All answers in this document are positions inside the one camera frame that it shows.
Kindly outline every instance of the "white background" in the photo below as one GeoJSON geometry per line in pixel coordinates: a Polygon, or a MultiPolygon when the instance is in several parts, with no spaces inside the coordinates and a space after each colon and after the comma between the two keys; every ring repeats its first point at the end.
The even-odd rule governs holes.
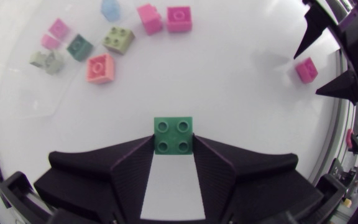
{"type": "MultiPolygon", "coordinates": [[[[9,56],[12,50],[17,58],[24,57],[16,58],[15,69],[23,76],[34,75],[23,72],[30,66],[27,53],[41,48],[37,39],[23,41],[26,36],[20,36],[46,32],[46,25],[36,27],[34,21],[50,24],[54,17],[62,17],[73,32],[95,46],[92,55],[106,52],[100,43],[112,24],[99,14],[98,2],[94,7],[79,1],[41,3],[61,6],[53,12],[58,15],[37,9],[39,2],[0,1],[0,79],[12,71],[4,67],[15,61],[9,56]],[[83,12],[94,16],[79,16],[83,12]]],[[[141,3],[122,4],[125,16],[119,25],[132,29],[136,40],[125,56],[111,54],[116,59],[116,80],[104,85],[86,83],[85,63],[66,57],[67,67],[58,75],[72,79],[62,87],[62,94],[51,98],[58,100],[49,101],[52,115],[0,121],[4,176],[20,170],[34,182],[50,167],[51,151],[89,151],[151,135],[154,116],[192,116],[197,135],[257,152],[297,154],[297,170],[307,178],[323,146],[333,107],[332,99],[314,92],[334,78],[332,53],[337,49],[329,32],[324,32],[292,60],[306,29],[303,15],[308,7],[297,0],[187,1],[193,16],[191,32],[163,30],[147,36],[134,8],[141,3]],[[302,84],[293,69],[306,57],[313,59],[319,71],[310,85],[302,84]]],[[[177,3],[152,2],[163,18],[166,6],[177,3]]],[[[191,156],[154,157],[142,216],[203,218],[191,156]]],[[[12,223],[1,202],[0,220],[12,223]]]]}

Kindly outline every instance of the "pink lego brick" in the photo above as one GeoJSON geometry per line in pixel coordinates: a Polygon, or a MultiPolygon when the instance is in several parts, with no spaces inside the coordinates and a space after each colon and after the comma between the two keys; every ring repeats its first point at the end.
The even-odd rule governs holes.
{"type": "Polygon", "coordinates": [[[169,32],[185,32],[191,30],[190,6],[168,7],[167,29],[169,32]]]}
{"type": "Polygon", "coordinates": [[[68,33],[68,27],[61,19],[58,18],[49,28],[49,32],[56,38],[63,39],[68,33]]]}
{"type": "Polygon", "coordinates": [[[101,84],[114,80],[114,59],[109,54],[102,54],[88,59],[86,81],[101,84]]]}
{"type": "Polygon", "coordinates": [[[54,39],[53,37],[49,36],[48,34],[44,34],[44,36],[41,39],[41,44],[46,49],[52,50],[58,48],[60,42],[57,39],[54,39]]]}
{"type": "Polygon", "coordinates": [[[346,134],[346,144],[349,148],[353,148],[353,144],[352,144],[352,140],[351,140],[352,134],[353,134],[353,130],[348,129],[347,134],[346,134]]]}
{"type": "Polygon", "coordinates": [[[152,35],[162,29],[161,15],[154,6],[145,4],[138,7],[137,12],[148,35],[152,35]]]}
{"type": "Polygon", "coordinates": [[[295,69],[298,72],[302,82],[305,84],[313,82],[318,74],[311,58],[307,58],[303,62],[299,63],[295,69]]]}

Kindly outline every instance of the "light green lego brick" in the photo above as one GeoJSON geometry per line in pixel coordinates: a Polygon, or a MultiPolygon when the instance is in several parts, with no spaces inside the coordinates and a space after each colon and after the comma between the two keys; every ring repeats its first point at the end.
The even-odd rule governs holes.
{"type": "Polygon", "coordinates": [[[154,118],[154,152],[163,155],[193,153],[193,118],[154,118]]]}
{"type": "Polygon", "coordinates": [[[130,29],[113,27],[103,40],[103,45],[113,52],[125,54],[128,47],[135,39],[134,33],[130,29]]]}
{"type": "Polygon", "coordinates": [[[29,63],[36,67],[44,68],[46,59],[46,55],[41,54],[41,52],[36,52],[31,55],[29,63]]]}
{"type": "Polygon", "coordinates": [[[45,71],[49,75],[57,73],[63,66],[63,56],[56,50],[52,50],[45,60],[45,71]]]}

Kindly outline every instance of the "green lego brick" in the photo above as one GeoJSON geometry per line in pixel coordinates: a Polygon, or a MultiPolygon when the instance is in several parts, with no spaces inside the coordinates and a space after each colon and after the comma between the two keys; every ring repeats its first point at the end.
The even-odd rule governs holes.
{"type": "Polygon", "coordinates": [[[46,55],[41,54],[41,52],[36,52],[31,55],[29,63],[36,67],[44,68],[46,59],[46,55]]]}
{"type": "Polygon", "coordinates": [[[71,44],[67,47],[67,51],[77,61],[84,60],[91,52],[93,45],[86,41],[84,37],[78,34],[71,44]]]}
{"type": "Polygon", "coordinates": [[[103,40],[103,45],[113,52],[125,54],[128,47],[135,39],[134,33],[130,29],[113,27],[103,40]]]}
{"type": "Polygon", "coordinates": [[[51,50],[45,60],[45,71],[49,75],[57,73],[63,66],[63,56],[56,50],[51,50]]]}
{"type": "Polygon", "coordinates": [[[193,118],[154,118],[154,151],[163,155],[193,153],[193,118]]]}

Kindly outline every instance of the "coral lego brick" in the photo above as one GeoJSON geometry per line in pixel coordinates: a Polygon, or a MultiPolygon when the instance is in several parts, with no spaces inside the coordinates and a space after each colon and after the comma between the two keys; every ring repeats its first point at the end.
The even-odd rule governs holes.
{"type": "Polygon", "coordinates": [[[78,34],[71,44],[67,47],[67,51],[77,61],[84,60],[91,52],[93,45],[86,41],[80,34],[78,34]]]}
{"type": "Polygon", "coordinates": [[[113,27],[103,40],[103,45],[113,52],[125,54],[135,39],[134,33],[129,29],[113,27]]]}
{"type": "Polygon", "coordinates": [[[49,36],[48,34],[44,34],[41,39],[41,45],[44,46],[46,49],[52,50],[59,47],[60,42],[57,39],[49,36]]]}
{"type": "Polygon", "coordinates": [[[63,66],[63,56],[57,50],[51,50],[45,60],[45,71],[49,75],[57,73],[63,66]]]}
{"type": "Polygon", "coordinates": [[[162,29],[161,15],[154,6],[145,4],[138,7],[137,12],[148,35],[152,35],[162,29]]]}
{"type": "Polygon", "coordinates": [[[302,82],[305,84],[313,82],[318,74],[311,58],[307,58],[303,62],[299,63],[295,69],[298,72],[302,82]]]}
{"type": "Polygon", "coordinates": [[[156,154],[191,155],[193,153],[193,118],[154,118],[156,154]]]}
{"type": "Polygon", "coordinates": [[[169,32],[185,32],[191,30],[191,12],[189,6],[168,7],[167,29],[169,32]]]}
{"type": "Polygon", "coordinates": [[[49,32],[56,38],[63,39],[68,33],[68,27],[61,19],[58,18],[49,28],[49,32]]]}
{"type": "Polygon", "coordinates": [[[118,2],[116,0],[103,0],[101,12],[109,22],[118,20],[120,16],[118,2]]]}
{"type": "Polygon", "coordinates": [[[102,54],[88,59],[86,81],[100,84],[114,80],[114,59],[109,54],[102,54]]]}
{"type": "Polygon", "coordinates": [[[46,59],[47,56],[38,51],[31,55],[29,63],[36,67],[44,68],[46,59]]]}

